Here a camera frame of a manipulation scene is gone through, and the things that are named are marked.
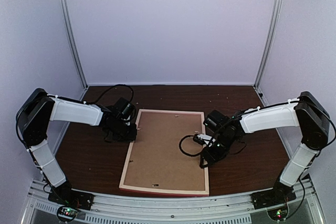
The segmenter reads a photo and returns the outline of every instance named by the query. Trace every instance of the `wood grain surface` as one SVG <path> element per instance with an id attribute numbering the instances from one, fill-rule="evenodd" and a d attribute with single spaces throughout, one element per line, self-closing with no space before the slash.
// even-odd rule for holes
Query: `wood grain surface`
<path id="1" fill-rule="evenodd" d="M 84 100 L 95 100 L 107 87 L 90 87 Z M 217 109 L 225 115 L 261 106 L 250 86 L 133 86 L 132 103 L 137 109 L 203 111 Z M 100 101 L 112 105 L 130 91 L 117 87 Z M 71 123 L 56 159 L 73 188 L 103 194 L 135 197 L 162 197 L 119 189 L 128 143 L 106 143 L 99 127 Z M 238 155 L 228 155 L 209 168 L 210 195 L 226 195 L 272 187 L 288 162 L 276 130 L 246 135 L 247 147 Z M 235 143 L 232 153 L 242 144 Z"/>

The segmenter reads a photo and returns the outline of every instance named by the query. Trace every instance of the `white arm segment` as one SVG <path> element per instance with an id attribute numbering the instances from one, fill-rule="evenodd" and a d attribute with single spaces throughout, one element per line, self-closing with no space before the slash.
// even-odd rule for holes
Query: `white arm segment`
<path id="1" fill-rule="evenodd" d="M 47 140 L 32 146 L 29 150 L 53 186 L 58 187 L 66 181 L 66 177 L 51 152 Z"/>
<path id="2" fill-rule="evenodd" d="M 55 101 L 50 121 L 67 121 L 99 125 L 103 112 L 97 105 L 86 105 L 52 98 Z"/>
<path id="3" fill-rule="evenodd" d="M 299 121 L 296 116 L 294 107 L 297 103 L 290 101 L 298 101 L 299 99 L 288 100 L 288 104 L 271 107 L 268 109 L 256 108 L 258 111 L 251 114 L 243 115 L 240 124 L 245 133 L 253 133 L 266 129 L 273 129 L 285 126 L 298 127 Z"/>
<path id="4" fill-rule="evenodd" d="M 309 168 L 311 160 L 318 152 L 319 151 L 312 150 L 301 143 L 283 169 L 280 182 L 289 187 L 293 186 L 303 171 Z"/>

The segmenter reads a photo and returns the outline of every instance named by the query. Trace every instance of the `cardboard panel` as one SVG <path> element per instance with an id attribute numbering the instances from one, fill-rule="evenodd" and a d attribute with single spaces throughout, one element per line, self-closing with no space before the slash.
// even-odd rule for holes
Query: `cardboard panel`
<path id="1" fill-rule="evenodd" d="M 205 133 L 203 112 L 139 110 L 137 140 L 130 144 L 120 188 L 157 194 L 208 195 L 208 170 L 199 167 L 200 157 L 181 153 L 185 135 Z M 188 153 L 202 146 L 186 139 Z"/>

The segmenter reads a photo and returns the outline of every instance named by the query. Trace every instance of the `metal frame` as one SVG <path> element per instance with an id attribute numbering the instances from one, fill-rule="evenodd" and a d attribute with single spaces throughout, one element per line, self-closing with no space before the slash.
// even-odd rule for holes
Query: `metal frame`
<path id="1" fill-rule="evenodd" d="M 34 209 L 55 214 L 58 204 L 48 201 L 49 187 L 43 191 L 44 182 L 34 180 L 25 202 L 20 223 L 29 224 Z M 325 224 L 314 186 L 305 179 L 306 199 L 315 224 Z M 294 185 L 295 201 L 302 199 L 303 190 L 299 183 Z M 84 223 L 251 223 L 250 215 L 265 211 L 255 210 L 250 194 L 253 192 L 225 196 L 197 198 L 136 198 L 106 194 L 94 194 L 90 211 L 82 210 L 76 220 Z"/>
<path id="2" fill-rule="evenodd" d="M 269 29 L 268 29 L 266 44 L 264 47 L 264 53 L 262 55 L 263 57 L 261 59 L 260 67 L 258 70 L 258 75 L 254 83 L 254 87 L 257 90 L 259 89 L 261 78 L 265 72 L 265 67 L 266 67 L 267 60 L 268 60 L 268 57 L 271 51 L 271 47 L 272 47 L 272 43 L 273 43 L 274 35 L 275 35 L 275 30 L 276 30 L 277 22 L 279 19 L 280 10 L 281 10 L 281 5 L 282 5 L 282 0 L 274 0 L 273 12 L 272 12 L 271 22 L 270 22 Z"/>
<path id="3" fill-rule="evenodd" d="M 72 57 L 74 58 L 73 60 L 75 61 L 75 66 L 76 66 L 80 81 L 82 83 L 82 86 L 85 89 L 85 88 L 88 87 L 88 84 L 86 82 L 84 72 L 83 72 L 83 68 L 82 68 L 80 60 L 79 60 L 78 51 L 77 51 L 75 38 L 74 38 L 74 32 L 72 31 L 72 26 L 71 26 L 71 22 L 70 22 L 67 0 L 60 0 L 60 1 L 61 1 L 62 10 L 63 10 L 63 17 L 64 17 L 64 21 L 65 21 L 65 26 L 66 26 L 66 30 L 67 30 L 67 35 L 68 35 L 68 40 L 69 40 L 69 44 L 70 44 Z"/>

